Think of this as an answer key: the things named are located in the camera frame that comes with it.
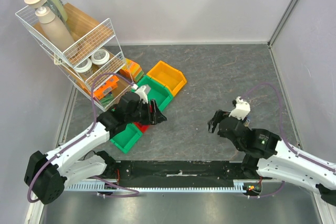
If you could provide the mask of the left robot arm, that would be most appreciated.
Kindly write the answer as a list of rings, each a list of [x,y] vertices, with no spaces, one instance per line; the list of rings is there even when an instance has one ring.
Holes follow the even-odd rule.
[[[123,132],[128,124],[156,125],[167,118],[154,99],[149,100],[141,89],[125,93],[109,110],[94,117],[93,123],[66,144],[43,154],[31,154],[24,182],[27,200],[44,205],[57,199],[68,186],[89,177],[111,178],[114,159],[101,152],[81,161],[80,158],[98,145]]]

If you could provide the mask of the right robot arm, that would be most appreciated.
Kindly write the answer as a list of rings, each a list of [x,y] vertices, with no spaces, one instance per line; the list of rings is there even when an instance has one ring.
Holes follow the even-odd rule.
[[[230,140],[245,156],[241,174],[278,179],[319,193],[335,205],[335,164],[309,154],[265,129],[250,129],[226,111],[218,110],[208,121],[208,131]]]

